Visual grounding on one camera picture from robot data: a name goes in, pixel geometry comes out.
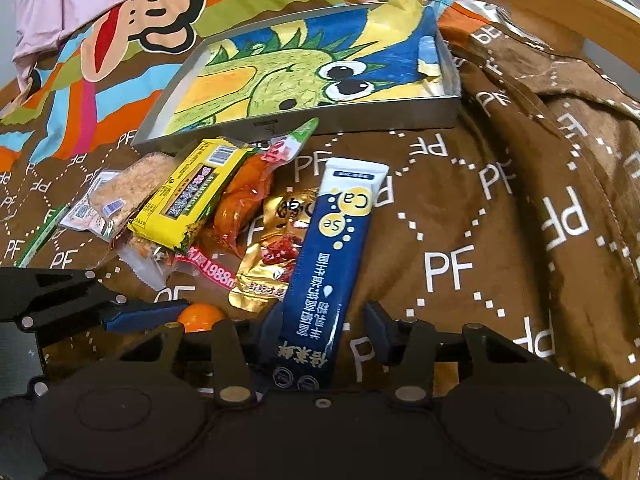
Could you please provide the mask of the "mixed nut bar packet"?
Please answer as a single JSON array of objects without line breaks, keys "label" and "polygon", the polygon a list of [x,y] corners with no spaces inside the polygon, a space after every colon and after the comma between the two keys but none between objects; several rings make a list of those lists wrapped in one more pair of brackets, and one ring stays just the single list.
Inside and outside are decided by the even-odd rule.
[{"label": "mixed nut bar packet", "polygon": [[175,255],[171,250],[129,231],[120,234],[115,250],[134,275],[154,290],[163,289],[175,270]]}]

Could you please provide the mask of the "green sausage stick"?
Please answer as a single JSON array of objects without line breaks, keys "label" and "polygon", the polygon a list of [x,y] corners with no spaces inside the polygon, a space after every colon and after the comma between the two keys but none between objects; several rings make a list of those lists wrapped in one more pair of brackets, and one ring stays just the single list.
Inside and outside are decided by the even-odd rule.
[{"label": "green sausage stick", "polygon": [[17,268],[27,268],[32,259],[40,251],[40,248],[46,244],[46,241],[51,237],[53,231],[56,229],[61,219],[66,215],[66,212],[70,209],[70,205],[66,204],[52,209],[47,218],[41,226],[35,230],[34,235],[28,242],[24,250],[14,262],[14,266]]}]

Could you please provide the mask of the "orange mandarin fruit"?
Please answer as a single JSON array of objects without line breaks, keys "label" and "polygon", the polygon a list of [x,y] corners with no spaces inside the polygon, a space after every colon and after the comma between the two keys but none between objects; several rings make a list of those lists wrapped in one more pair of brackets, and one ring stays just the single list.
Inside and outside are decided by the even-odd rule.
[{"label": "orange mandarin fruit", "polygon": [[213,325],[224,320],[227,315],[221,308],[211,304],[190,304],[177,318],[177,322],[183,325],[186,333],[208,332]]}]

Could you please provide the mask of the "white spicy bean packet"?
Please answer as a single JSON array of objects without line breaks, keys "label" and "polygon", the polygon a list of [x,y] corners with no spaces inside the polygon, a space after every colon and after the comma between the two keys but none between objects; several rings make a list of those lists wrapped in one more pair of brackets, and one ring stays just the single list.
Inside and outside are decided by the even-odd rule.
[{"label": "white spicy bean packet", "polygon": [[118,171],[103,170],[92,181],[87,192],[81,197],[60,221],[60,226],[73,231],[88,231],[104,242],[110,242],[114,236],[114,222],[104,220],[89,203],[89,196],[102,184],[111,181]]}]

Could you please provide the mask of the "gold foil snack packet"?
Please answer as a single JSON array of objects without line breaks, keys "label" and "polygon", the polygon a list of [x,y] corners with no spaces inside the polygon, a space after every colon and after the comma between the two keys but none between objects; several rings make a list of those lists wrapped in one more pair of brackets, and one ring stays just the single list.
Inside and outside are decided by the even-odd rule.
[{"label": "gold foil snack packet", "polygon": [[260,237],[247,246],[229,292],[232,307],[257,313],[284,298],[317,196],[318,188],[287,188],[265,201]]}]

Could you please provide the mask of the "rice cracker clear packet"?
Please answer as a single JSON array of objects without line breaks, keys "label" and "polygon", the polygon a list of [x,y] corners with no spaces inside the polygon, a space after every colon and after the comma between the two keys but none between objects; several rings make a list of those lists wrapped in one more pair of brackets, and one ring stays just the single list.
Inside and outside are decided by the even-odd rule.
[{"label": "rice cracker clear packet", "polygon": [[107,222],[120,231],[177,168],[176,160],[155,152],[119,171],[115,177],[100,184],[89,195],[89,204]]}]

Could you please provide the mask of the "yellow snack bar packet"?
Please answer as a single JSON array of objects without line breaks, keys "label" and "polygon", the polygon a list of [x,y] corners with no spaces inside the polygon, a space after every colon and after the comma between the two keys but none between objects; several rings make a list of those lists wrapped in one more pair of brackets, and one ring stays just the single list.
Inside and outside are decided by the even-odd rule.
[{"label": "yellow snack bar packet", "polygon": [[129,221],[129,231],[173,252],[186,252],[254,151],[225,138],[201,140]]}]

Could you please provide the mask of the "blue calcium stick packet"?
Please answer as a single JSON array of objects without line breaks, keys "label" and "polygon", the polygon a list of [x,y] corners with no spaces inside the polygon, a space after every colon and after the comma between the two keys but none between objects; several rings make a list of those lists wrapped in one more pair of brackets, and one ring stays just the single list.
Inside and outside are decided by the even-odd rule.
[{"label": "blue calcium stick packet", "polygon": [[280,389],[318,390],[331,381],[370,217],[390,167],[332,157],[282,301],[270,365]]}]

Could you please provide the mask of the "orange chicken snack packet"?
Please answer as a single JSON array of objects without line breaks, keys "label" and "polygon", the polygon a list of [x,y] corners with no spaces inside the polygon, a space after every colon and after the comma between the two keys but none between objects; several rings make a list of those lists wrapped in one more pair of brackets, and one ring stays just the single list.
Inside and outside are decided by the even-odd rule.
[{"label": "orange chicken snack packet", "polygon": [[320,120],[311,118],[303,125],[271,141],[268,150],[256,151],[235,174],[218,203],[212,237],[224,250],[242,257],[238,237],[262,201],[269,195],[274,172],[296,159]]}]

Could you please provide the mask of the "grey metal tray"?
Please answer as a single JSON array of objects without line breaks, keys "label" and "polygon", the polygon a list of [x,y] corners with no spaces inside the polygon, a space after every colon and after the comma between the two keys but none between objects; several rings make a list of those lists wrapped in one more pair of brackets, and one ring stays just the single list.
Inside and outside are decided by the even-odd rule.
[{"label": "grey metal tray", "polygon": [[[354,4],[353,6],[355,8],[374,8],[380,4],[382,3]],[[175,154],[193,142],[212,136],[225,136],[246,143],[269,141],[276,136],[288,133],[314,117],[320,120],[316,130],[318,134],[452,127],[457,120],[461,99],[460,78],[454,67],[454,62],[452,62],[452,56],[438,30],[435,12],[427,6],[432,9],[435,16],[436,48],[445,87],[443,96],[319,106],[310,110],[289,110],[266,116],[235,119],[231,122],[223,122],[183,133],[164,133],[168,120],[186,90],[186,86],[194,79],[196,70],[204,64],[204,50],[208,44],[263,27],[301,18],[313,18],[349,7],[331,6],[330,8],[281,15],[235,27],[228,32],[221,32],[203,40],[178,69],[178,72],[172,76],[165,90],[144,118],[132,144],[142,153],[161,151]]]}]

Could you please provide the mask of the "dinosaur print cloth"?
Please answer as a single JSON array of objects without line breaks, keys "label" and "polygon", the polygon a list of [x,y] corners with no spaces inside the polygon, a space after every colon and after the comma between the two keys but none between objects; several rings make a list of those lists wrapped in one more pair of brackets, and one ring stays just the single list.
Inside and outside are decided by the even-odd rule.
[{"label": "dinosaur print cloth", "polygon": [[289,110],[445,93],[432,9],[350,6],[208,44],[164,133]]}]

